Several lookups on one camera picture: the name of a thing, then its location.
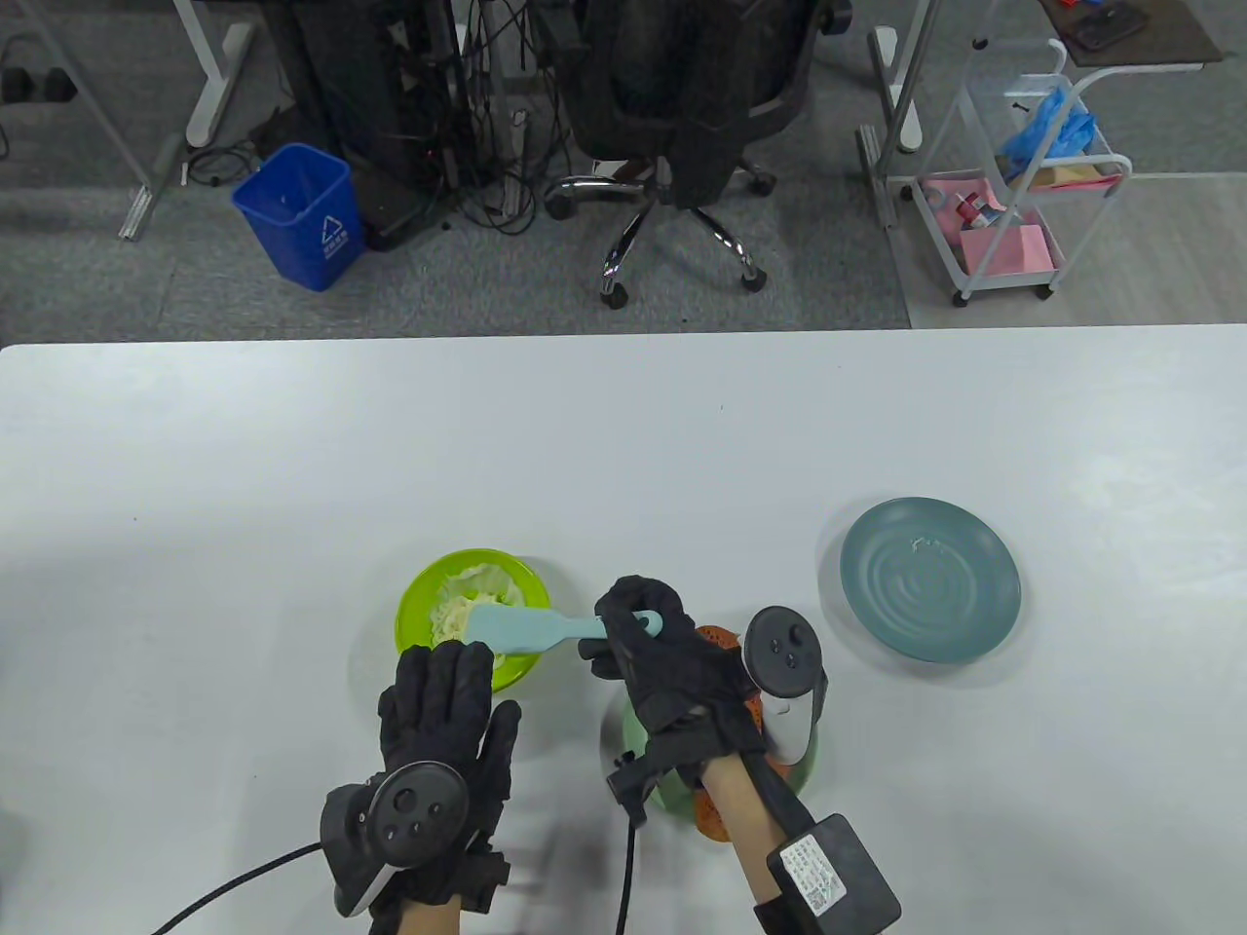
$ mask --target phone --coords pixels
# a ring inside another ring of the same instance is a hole
[[[1147,14],[1126,0],[1106,2],[1069,27],[1066,34],[1089,52],[1099,52],[1147,26]]]

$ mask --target small bottle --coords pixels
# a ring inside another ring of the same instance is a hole
[[[971,192],[969,198],[959,192],[956,196],[956,216],[961,218],[961,229],[979,231],[990,224],[991,222],[983,214],[985,207],[988,207],[988,203],[983,201],[978,192]]]

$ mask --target blue plastic bag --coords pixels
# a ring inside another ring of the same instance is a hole
[[[1005,173],[1006,182],[1011,182],[1026,171],[1026,166],[1035,157],[1035,151],[1044,142],[1052,121],[1056,120],[1057,112],[1064,106],[1065,89],[1057,87],[1035,108],[1035,115],[1028,127],[1000,147],[1000,155],[1009,160],[1009,171]],[[1056,135],[1052,148],[1047,151],[1047,158],[1081,156],[1095,140],[1095,115],[1075,103],[1065,118],[1065,126]]]

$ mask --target blue trash bin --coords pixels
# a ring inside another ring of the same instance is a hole
[[[323,292],[364,251],[350,166],[303,143],[273,153],[233,193],[277,272]]]

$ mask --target hand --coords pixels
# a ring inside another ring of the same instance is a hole
[[[520,706],[499,704],[490,716],[494,654],[484,643],[445,642],[435,650],[413,646],[398,662],[394,684],[382,692],[380,747],[385,770],[436,760],[468,784],[468,819],[444,856],[404,870],[373,903],[374,915],[389,914],[400,899],[441,905],[463,893],[456,880],[465,854],[489,851],[503,803],[511,794],[511,750]]]
[[[633,611],[657,611],[651,637]],[[594,611],[606,640],[581,640],[580,657],[599,678],[622,678],[637,721],[650,734],[647,754],[696,785],[706,760],[764,750],[744,702],[757,693],[741,651],[721,650],[697,633],[680,596],[652,578],[620,578]]]

